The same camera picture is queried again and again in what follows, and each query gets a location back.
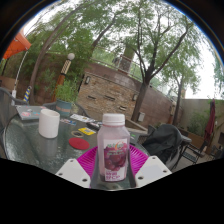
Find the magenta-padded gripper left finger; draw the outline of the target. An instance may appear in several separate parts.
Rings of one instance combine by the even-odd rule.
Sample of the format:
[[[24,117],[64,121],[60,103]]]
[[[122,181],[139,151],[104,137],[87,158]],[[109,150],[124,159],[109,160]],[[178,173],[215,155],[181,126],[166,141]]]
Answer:
[[[97,183],[97,165],[97,148],[94,147],[78,159],[69,159],[56,175],[81,187],[91,188]]]

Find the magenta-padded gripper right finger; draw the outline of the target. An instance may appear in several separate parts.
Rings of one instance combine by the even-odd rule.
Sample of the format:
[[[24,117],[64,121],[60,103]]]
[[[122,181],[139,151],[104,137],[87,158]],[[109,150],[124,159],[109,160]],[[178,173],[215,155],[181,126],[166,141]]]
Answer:
[[[128,177],[131,188],[140,188],[157,181],[171,171],[157,156],[148,156],[140,149],[130,146]]]

